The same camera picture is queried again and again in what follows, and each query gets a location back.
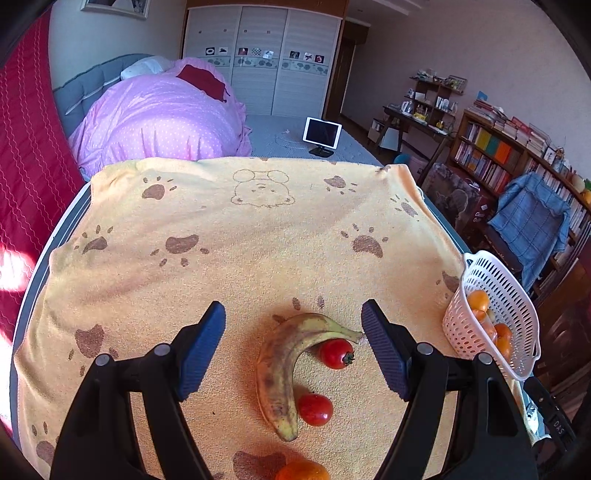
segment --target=pillow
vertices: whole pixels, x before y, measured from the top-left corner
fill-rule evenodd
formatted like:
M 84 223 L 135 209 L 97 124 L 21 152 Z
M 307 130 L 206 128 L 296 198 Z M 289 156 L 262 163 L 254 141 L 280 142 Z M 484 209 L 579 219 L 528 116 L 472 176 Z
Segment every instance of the pillow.
M 192 65 L 185 65 L 181 73 L 177 75 L 177 78 L 190 83 L 195 88 L 205 92 L 214 100 L 219 100 L 224 103 L 226 102 L 223 97 L 223 94 L 226 91 L 226 86 L 207 70 L 198 69 Z
M 130 65 L 121 72 L 121 80 L 127 80 L 138 75 L 155 75 L 166 72 L 174 67 L 174 63 L 164 57 L 148 57 Z

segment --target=wall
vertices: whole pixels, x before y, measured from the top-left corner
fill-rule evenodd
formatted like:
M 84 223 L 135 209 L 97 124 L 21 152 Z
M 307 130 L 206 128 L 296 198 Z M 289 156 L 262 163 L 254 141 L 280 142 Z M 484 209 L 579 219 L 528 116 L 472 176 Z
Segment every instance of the wall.
M 51 11 L 53 88 L 98 63 L 128 53 L 178 58 L 187 0 L 152 0 L 147 20 L 82 12 L 81 4 L 81 0 L 57 0 Z
M 426 68 L 468 79 L 466 94 L 454 97 L 460 111 L 482 90 L 557 145 L 566 137 L 566 157 L 591 177 L 591 80 L 530 0 L 431 0 L 409 17 L 372 25 L 355 52 L 343 114 L 369 128 L 382 105 L 401 103 L 414 87 L 409 76 Z M 416 131 L 409 139 L 429 155 L 435 149 Z

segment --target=white plastic basket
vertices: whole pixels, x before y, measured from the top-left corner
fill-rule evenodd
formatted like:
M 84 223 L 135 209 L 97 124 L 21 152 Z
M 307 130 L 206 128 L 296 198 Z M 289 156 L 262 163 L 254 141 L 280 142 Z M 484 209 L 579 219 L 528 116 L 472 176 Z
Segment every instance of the white plastic basket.
M 539 360 L 540 324 L 527 293 L 501 263 L 486 251 L 464 254 L 465 269 L 443 318 L 443 331 L 461 358 L 477 353 L 491 354 L 505 378 L 525 381 Z M 513 333 L 513 354 L 507 363 L 468 306 L 466 296 L 484 290 L 495 312 L 495 323 L 506 324 Z

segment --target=towel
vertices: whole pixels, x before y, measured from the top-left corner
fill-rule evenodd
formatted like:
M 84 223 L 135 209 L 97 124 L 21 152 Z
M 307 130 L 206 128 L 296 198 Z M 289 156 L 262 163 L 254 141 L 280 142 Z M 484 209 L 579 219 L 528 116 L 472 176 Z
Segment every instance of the towel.
M 340 371 L 300 357 L 294 384 L 329 397 L 335 413 L 323 427 L 299 420 L 291 443 L 259 411 L 259 349 L 304 312 L 361 330 L 361 305 L 376 299 L 417 341 L 453 355 L 441 323 L 462 269 L 404 165 L 234 157 L 109 166 L 92 178 L 92 204 L 72 238 L 51 254 L 15 354 L 22 451 L 48 478 L 95 356 L 142 356 L 218 300 L 226 331 L 199 391 L 181 404 L 214 478 L 273 480 L 302 457 L 334 479 L 373 478 L 407 405 L 367 342 Z M 447 395 L 429 475 L 443 465 L 454 400 Z M 140 395 L 132 408 L 146 469 L 162 478 Z

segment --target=wardrobe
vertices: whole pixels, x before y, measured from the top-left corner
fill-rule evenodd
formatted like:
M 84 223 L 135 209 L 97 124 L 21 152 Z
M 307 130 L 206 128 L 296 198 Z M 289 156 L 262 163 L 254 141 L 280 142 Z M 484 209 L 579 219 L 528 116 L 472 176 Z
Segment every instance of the wardrobe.
M 341 21 L 294 8 L 190 8 L 183 56 L 215 65 L 251 115 L 319 118 Z

